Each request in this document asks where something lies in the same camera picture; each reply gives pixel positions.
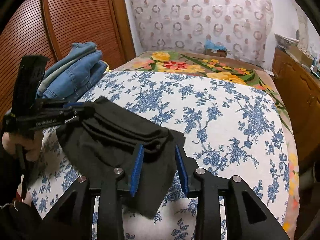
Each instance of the red flower pattern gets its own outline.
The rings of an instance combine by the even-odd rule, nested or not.
[[[186,68],[185,62],[177,62],[177,61],[167,61],[164,62],[164,67],[170,69],[185,69]]]
[[[254,87],[259,89],[259,90],[266,90],[266,88],[261,86],[261,85],[254,85]]]

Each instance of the floral blanket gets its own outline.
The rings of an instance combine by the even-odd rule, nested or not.
[[[199,167],[230,178],[241,176],[283,225],[287,219],[290,158],[272,98],[256,88],[218,79],[175,73],[112,71],[80,101],[105,96],[121,107],[169,129],[183,132],[185,152]],[[80,175],[57,141],[56,128],[44,131],[40,160],[29,191],[41,217]],[[92,239],[97,239],[98,198]],[[155,217],[123,210],[125,239],[194,239],[197,199],[186,199],[173,178]],[[223,197],[221,240],[227,240]]]
[[[286,202],[287,209],[282,225],[290,239],[293,239],[300,207],[298,193],[299,167],[297,150],[289,115],[273,81],[265,71],[254,65],[233,59],[186,52],[178,53],[173,51],[145,52],[115,70],[167,72],[208,77],[251,86],[266,92],[272,98],[276,106],[278,116],[283,126],[289,153],[289,197]],[[201,98],[199,98],[199,104],[203,104]],[[268,153],[273,153],[274,149],[277,147],[274,139],[266,141],[265,146],[268,149]],[[279,164],[279,166],[273,167],[270,169],[270,174],[274,170],[282,171],[283,166]]]

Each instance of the wooden cabinet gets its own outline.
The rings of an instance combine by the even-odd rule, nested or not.
[[[49,68],[73,42],[86,41],[97,44],[111,69],[135,57],[124,0],[25,0],[0,33],[0,121],[23,55],[47,56]]]
[[[320,156],[320,82],[279,49],[275,52],[273,72],[291,120],[302,168]]]

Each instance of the cardboard box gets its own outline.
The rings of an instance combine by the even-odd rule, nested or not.
[[[227,57],[227,52],[225,50],[206,49],[205,54],[215,57]]]
[[[289,52],[295,56],[295,58],[299,61],[300,64],[304,64],[308,67],[310,67],[313,63],[313,58],[310,58],[306,54],[302,52],[301,49],[299,49],[297,46],[291,45],[289,47]]]

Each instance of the blue floral bedspread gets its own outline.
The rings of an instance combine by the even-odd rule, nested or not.
[[[287,147],[276,107],[265,92],[198,76],[114,71],[80,101],[100,96],[185,133],[188,156],[215,175],[240,175],[283,223],[289,190]],[[80,175],[64,155],[55,129],[44,132],[42,154],[29,185],[42,218]],[[98,202],[99,198],[92,239],[97,237]],[[125,239],[194,239],[196,209],[197,199],[185,198],[176,174],[153,220],[123,208]],[[222,239],[227,239],[222,197],[220,211]]]

